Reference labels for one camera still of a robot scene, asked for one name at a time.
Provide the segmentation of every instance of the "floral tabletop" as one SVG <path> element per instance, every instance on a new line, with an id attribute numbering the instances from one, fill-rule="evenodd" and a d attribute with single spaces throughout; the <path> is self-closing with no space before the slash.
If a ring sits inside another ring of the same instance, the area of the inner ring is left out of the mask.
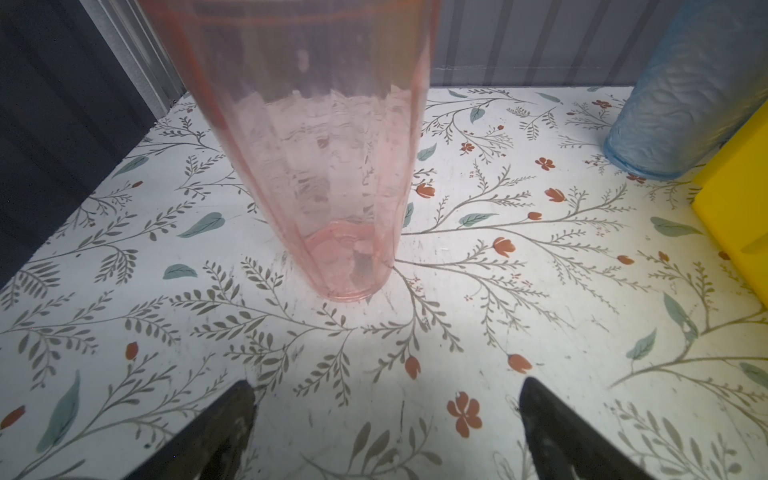
<path id="1" fill-rule="evenodd" d="M 122 478 L 245 378 L 239 478 L 535 478 L 527 375 L 655 477 L 761 477 L 768 314 L 692 174 L 601 155 L 629 94 L 432 90 L 394 272 L 347 304 L 183 98 L 0 292 L 0 477 Z"/>

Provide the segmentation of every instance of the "yellow object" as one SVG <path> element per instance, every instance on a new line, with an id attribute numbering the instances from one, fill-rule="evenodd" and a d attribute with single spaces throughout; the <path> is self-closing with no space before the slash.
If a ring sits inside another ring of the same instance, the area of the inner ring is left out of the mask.
<path id="1" fill-rule="evenodd" d="M 768 305 L 768 102 L 694 183 L 694 211 Z"/>

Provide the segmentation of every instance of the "yellow box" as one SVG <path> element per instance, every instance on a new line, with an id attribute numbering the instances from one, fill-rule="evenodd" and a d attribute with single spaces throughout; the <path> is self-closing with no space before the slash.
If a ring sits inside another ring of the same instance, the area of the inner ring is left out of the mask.
<path id="1" fill-rule="evenodd" d="M 768 102 L 694 178 L 694 211 L 768 305 Z"/>

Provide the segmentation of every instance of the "white floral tablecloth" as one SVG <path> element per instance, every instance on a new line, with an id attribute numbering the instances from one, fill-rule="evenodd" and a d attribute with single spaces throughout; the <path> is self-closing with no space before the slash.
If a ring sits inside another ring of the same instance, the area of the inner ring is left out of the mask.
<path id="1" fill-rule="evenodd" d="M 432 90 L 395 271 L 353 304 L 182 99 L 0 293 L 0 477 L 122 478 L 245 378 L 240 478 L 534 478 L 533 375 L 658 478 L 760 478 L 766 309 L 692 174 L 601 155 L 629 94 Z"/>

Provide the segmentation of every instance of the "floral pattern surface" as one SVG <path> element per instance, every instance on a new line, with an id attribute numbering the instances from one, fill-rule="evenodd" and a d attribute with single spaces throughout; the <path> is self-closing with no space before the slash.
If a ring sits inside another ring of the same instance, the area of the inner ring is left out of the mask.
<path id="1" fill-rule="evenodd" d="M 768 313 L 600 145 L 629 88 L 435 89 L 392 276 L 319 298 L 183 98 L 0 290 L 3 478 L 122 478 L 232 382 L 247 478 L 535 478 L 538 377 L 658 478 L 768 469 Z"/>

